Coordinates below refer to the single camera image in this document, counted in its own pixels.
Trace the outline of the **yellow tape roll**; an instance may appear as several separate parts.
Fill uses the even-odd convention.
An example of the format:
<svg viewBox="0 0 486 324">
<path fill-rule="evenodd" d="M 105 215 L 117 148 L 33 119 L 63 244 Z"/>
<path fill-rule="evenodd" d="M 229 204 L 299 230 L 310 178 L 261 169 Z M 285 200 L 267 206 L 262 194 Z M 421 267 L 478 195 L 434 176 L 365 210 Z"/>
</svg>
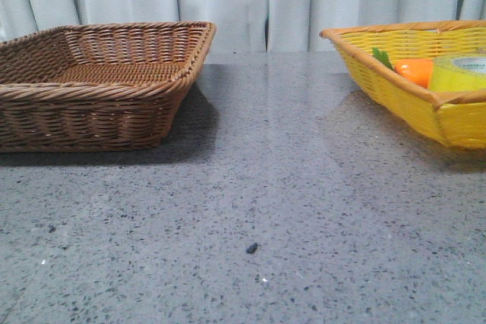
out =
<svg viewBox="0 0 486 324">
<path fill-rule="evenodd" d="M 436 57 L 428 89 L 433 92 L 476 91 L 485 88 L 485 54 Z"/>
</svg>

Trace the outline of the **small black debris chip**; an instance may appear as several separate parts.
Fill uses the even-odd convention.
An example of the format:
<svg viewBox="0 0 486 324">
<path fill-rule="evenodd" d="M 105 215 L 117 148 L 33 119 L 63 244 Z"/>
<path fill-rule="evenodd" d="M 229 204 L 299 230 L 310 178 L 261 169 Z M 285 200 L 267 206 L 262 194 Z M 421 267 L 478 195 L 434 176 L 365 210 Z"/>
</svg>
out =
<svg viewBox="0 0 486 324">
<path fill-rule="evenodd" d="M 245 252 L 247 254 L 254 254 L 256 251 L 257 251 L 257 248 L 258 248 L 258 243 L 255 242 L 253 243 L 252 245 L 250 245 L 246 250 Z"/>
</svg>

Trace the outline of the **brown wicker basket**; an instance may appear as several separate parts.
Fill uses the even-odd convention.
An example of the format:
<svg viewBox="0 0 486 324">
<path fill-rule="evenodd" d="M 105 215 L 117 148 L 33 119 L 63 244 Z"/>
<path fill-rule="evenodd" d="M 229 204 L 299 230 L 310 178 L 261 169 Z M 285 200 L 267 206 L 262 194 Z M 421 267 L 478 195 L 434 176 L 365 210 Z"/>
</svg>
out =
<svg viewBox="0 0 486 324">
<path fill-rule="evenodd" d="M 215 34 L 207 21 L 94 24 L 2 43 L 2 152 L 158 146 Z"/>
</svg>

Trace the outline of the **orange toy carrot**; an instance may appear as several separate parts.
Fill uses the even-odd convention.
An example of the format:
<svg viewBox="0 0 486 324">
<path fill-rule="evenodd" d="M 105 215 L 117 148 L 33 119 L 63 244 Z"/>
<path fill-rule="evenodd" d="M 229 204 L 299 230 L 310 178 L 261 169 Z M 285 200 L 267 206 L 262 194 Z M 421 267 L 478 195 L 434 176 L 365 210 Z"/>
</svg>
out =
<svg viewBox="0 0 486 324">
<path fill-rule="evenodd" d="M 373 47 L 371 51 L 373 57 L 385 67 L 420 87 L 428 88 L 434 67 L 434 62 L 431 59 L 404 58 L 393 64 L 386 51 L 376 47 Z"/>
</svg>

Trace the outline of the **yellow woven basket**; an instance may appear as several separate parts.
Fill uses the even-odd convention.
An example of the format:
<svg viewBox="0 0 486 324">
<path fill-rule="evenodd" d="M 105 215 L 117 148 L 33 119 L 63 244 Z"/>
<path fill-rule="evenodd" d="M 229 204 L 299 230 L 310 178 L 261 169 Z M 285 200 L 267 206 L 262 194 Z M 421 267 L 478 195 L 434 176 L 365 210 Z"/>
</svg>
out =
<svg viewBox="0 0 486 324">
<path fill-rule="evenodd" d="M 435 93 L 372 55 L 374 48 L 391 61 L 475 52 L 485 47 L 484 20 L 327 28 L 320 36 L 331 41 L 358 86 L 413 130 L 444 146 L 485 148 L 484 90 Z"/>
</svg>

